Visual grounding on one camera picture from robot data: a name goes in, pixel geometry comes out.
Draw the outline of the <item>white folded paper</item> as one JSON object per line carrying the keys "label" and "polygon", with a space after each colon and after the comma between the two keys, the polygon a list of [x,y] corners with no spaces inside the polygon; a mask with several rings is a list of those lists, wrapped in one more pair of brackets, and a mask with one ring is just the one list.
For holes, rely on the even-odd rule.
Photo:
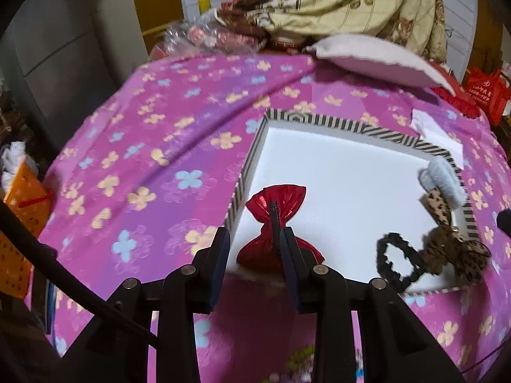
{"label": "white folded paper", "polygon": [[413,109],[410,128],[419,134],[420,139],[448,150],[455,165],[464,169],[463,147],[460,141],[452,139],[427,112]]}

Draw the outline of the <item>striped white tray box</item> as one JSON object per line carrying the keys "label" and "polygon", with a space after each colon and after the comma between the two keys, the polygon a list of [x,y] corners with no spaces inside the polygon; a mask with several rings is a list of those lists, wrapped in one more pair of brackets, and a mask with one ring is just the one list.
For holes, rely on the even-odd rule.
{"label": "striped white tray box", "polygon": [[225,219],[231,246],[227,270],[257,274],[237,263],[244,245],[261,230],[246,203],[274,185],[306,188],[289,221],[294,234],[323,255],[345,278],[377,275],[377,242],[398,233],[422,249],[436,222],[425,206],[419,175],[448,150],[386,128],[324,114],[266,111],[242,166]]}

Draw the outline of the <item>red shopping bag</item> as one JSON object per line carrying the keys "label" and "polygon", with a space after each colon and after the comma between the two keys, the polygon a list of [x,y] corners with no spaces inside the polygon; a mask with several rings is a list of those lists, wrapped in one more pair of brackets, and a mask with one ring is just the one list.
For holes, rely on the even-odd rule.
{"label": "red shopping bag", "polygon": [[478,67],[471,67],[465,90],[486,114],[489,123],[498,126],[510,100],[510,87],[507,86],[507,80],[501,77],[500,71],[484,73]]}

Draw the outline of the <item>orange plastic basket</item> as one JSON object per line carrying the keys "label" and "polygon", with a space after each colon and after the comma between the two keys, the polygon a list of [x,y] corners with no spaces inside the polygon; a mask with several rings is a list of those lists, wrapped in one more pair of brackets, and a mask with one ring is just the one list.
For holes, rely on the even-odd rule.
{"label": "orange plastic basket", "polygon": [[[50,217],[52,195],[23,162],[5,194],[4,204],[37,239]],[[32,270],[32,264],[1,233],[1,293],[25,299]]]}

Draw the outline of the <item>red fringed cushion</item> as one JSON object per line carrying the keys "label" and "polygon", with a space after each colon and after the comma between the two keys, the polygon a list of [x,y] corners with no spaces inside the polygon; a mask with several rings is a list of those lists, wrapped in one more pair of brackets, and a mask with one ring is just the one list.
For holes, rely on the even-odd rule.
{"label": "red fringed cushion", "polygon": [[443,64],[438,64],[430,61],[434,67],[451,85],[453,92],[443,87],[433,87],[432,91],[436,93],[441,99],[445,100],[461,112],[466,118],[479,118],[481,116],[481,109],[477,106],[476,101],[462,88],[460,83],[455,78],[452,70]]}

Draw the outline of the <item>leopard print bow scrunchie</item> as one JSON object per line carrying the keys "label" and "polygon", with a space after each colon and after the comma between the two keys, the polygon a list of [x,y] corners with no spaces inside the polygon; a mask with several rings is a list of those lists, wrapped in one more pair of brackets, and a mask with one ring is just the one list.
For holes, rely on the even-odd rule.
{"label": "leopard print bow scrunchie", "polygon": [[482,279],[491,252],[482,242],[470,239],[460,233],[452,224],[450,207],[440,189],[434,188],[426,194],[425,202],[438,226],[426,239],[419,252],[424,269],[432,275],[440,275],[443,267],[451,264],[455,275],[468,283]]}

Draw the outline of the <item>red satin bow clip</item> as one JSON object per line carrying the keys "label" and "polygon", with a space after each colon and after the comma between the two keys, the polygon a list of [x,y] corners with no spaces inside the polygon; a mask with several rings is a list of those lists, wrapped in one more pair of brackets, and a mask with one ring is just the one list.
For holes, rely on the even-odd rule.
{"label": "red satin bow clip", "polygon": [[279,184],[262,189],[247,201],[246,208],[262,227],[238,252],[239,266],[257,275],[284,278],[280,232],[301,208],[306,193],[304,186]]}

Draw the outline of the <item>white plastic bag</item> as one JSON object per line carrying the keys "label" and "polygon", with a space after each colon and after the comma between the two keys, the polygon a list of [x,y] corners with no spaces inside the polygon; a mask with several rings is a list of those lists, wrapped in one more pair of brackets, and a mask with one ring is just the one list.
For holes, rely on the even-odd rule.
{"label": "white plastic bag", "polygon": [[23,141],[15,141],[1,148],[1,186],[5,193],[17,175],[17,171],[23,163],[26,163],[35,176],[39,169],[34,159],[26,152],[26,144]]}

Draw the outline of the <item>grey refrigerator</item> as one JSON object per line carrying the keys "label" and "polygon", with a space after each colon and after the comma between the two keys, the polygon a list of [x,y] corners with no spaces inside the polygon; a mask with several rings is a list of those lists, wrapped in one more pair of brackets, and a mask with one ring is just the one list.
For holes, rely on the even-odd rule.
{"label": "grey refrigerator", "polygon": [[87,0],[25,0],[1,39],[1,71],[56,149],[115,91]]}

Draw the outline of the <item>clear plastic bag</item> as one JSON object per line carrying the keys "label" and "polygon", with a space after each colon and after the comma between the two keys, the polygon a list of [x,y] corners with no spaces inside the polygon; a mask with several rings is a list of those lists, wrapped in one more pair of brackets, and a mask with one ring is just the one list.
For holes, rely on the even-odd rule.
{"label": "clear plastic bag", "polygon": [[240,35],[218,23],[175,22],[164,32],[164,50],[168,56],[202,54],[252,55],[266,40]]}

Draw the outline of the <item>black chair back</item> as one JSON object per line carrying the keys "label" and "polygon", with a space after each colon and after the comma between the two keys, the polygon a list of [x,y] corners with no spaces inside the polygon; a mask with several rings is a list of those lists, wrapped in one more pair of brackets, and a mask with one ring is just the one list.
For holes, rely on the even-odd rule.
{"label": "black chair back", "polygon": [[56,311],[56,287],[46,278],[35,278],[32,283],[30,303],[31,312],[44,334],[52,334]]}

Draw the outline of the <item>pink floral bedspread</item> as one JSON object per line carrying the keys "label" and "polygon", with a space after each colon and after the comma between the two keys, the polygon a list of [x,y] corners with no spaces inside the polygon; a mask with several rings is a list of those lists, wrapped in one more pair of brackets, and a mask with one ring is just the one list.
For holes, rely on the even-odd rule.
{"label": "pink floral bedspread", "polygon": [[480,284],[408,297],[467,379],[510,337],[510,170],[485,117],[469,119],[429,90],[401,88],[309,56],[211,56],[140,67],[68,141],[46,177],[54,208],[40,239],[108,297],[191,262],[224,222],[249,148],[270,108],[321,113],[407,136],[413,109],[463,147],[461,172],[491,251]]}

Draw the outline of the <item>white fluffy scrunchie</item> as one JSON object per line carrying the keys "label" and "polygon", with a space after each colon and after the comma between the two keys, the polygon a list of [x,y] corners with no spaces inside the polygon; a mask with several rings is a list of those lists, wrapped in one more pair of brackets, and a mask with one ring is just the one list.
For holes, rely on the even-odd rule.
{"label": "white fluffy scrunchie", "polygon": [[419,183],[425,191],[438,189],[451,209],[466,204],[467,194],[450,163],[440,156],[429,161],[425,169],[418,174]]}

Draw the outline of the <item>white pillow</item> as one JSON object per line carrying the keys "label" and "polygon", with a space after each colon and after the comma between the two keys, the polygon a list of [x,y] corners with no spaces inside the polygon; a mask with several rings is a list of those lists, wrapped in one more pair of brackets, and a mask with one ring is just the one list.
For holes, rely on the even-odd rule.
{"label": "white pillow", "polygon": [[417,88],[441,87],[454,94],[452,85],[429,61],[383,39],[361,34],[330,35],[308,46],[319,60],[373,79]]}

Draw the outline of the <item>cream floral quilt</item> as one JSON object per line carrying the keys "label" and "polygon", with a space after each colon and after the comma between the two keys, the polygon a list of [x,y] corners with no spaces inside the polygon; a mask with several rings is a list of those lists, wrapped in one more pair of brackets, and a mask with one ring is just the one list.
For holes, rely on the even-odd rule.
{"label": "cream floral quilt", "polygon": [[236,0],[218,20],[259,39],[372,35],[428,60],[447,59],[443,0]]}

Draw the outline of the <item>black scrunchie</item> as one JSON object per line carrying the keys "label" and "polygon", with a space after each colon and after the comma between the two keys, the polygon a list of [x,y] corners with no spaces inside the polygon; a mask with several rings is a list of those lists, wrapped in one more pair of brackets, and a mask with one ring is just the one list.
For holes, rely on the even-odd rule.
{"label": "black scrunchie", "polygon": [[387,233],[377,241],[378,274],[397,292],[403,293],[425,273],[419,252],[398,233]]}

